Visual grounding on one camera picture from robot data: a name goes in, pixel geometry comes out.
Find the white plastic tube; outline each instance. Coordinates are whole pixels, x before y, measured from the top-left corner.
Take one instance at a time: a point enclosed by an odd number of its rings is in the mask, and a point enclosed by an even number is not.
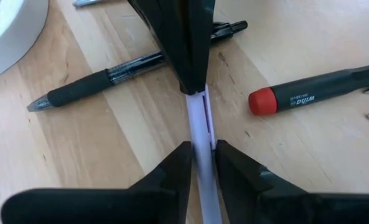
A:
[[[32,47],[48,10],[49,0],[0,1],[0,74]]]
[[[221,224],[220,205],[217,194],[216,178],[213,171],[212,147],[213,136],[212,114],[208,88],[205,92],[192,96],[186,95],[189,112],[192,144],[198,170],[198,188],[201,201],[203,224]]]

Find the wood grain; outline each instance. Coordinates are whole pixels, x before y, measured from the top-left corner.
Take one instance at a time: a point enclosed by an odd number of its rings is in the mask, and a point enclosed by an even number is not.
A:
[[[217,0],[215,20],[249,23],[210,52],[217,137],[306,190],[369,193],[369,95],[267,117],[247,106],[259,88],[369,65],[369,1]],[[64,108],[26,111],[53,88],[156,50],[126,1],[75,10],[51,0],[38,41],[0,76],[0,206],[35,187],[126,188],[189,140],[169,67]],[[198,224],[195,172],[187,223]]]

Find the red screwdriver cap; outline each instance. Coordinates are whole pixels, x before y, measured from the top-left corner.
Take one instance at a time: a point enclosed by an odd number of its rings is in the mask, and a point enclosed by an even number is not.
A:
[[[258,115],[269,115],[277,112],[277,99],[270,87],[254,91],[249,95],[249,108]]]

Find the roll of tape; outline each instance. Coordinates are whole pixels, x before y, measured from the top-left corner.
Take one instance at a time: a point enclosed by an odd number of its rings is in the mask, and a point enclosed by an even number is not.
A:
[[[49,0],[1,0],[0,74],[33,46],[46,22]]]

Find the pen grip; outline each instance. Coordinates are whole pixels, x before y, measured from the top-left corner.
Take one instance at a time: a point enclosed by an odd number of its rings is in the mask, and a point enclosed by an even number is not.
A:
[[[108,70],[106,69],[50,91],[47,94],[47,99],[54,107],[60,107],[99,93],[111,86],[113,84],[110,81]]]

